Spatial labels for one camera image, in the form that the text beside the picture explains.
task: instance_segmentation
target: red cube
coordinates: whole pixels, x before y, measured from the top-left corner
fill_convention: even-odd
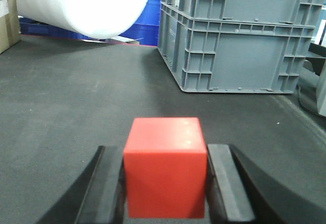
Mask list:
[[[203,218],[207,150],[198,118],[136,118],[124,149],[131,218]]]

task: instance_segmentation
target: floor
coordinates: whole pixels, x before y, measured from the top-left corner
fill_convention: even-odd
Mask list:
[[[122,150],[135,117],[199,117],[208,144],[235,145],[326,211],[326,120],[295,95],[187,94],[155,47],[24,36],[0,54],[0,223],[49,223],[97,146]]]

